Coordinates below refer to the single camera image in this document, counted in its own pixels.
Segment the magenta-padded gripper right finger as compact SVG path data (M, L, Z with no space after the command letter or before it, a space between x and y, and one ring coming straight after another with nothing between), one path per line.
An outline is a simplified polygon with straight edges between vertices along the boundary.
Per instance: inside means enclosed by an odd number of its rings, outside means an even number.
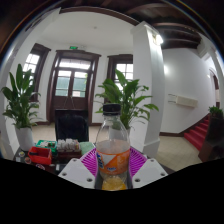
M138 150L130 149L129 158L129 187L141 188L147 184L167 176L165 169L155 158L148 159Z

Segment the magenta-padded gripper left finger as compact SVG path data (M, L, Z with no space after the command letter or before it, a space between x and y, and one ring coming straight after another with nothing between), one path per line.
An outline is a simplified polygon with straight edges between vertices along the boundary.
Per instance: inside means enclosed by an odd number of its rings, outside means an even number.
M92 149L80 159L72 158L59 173L59 177L81 187L93 189L97 174L96 149Z

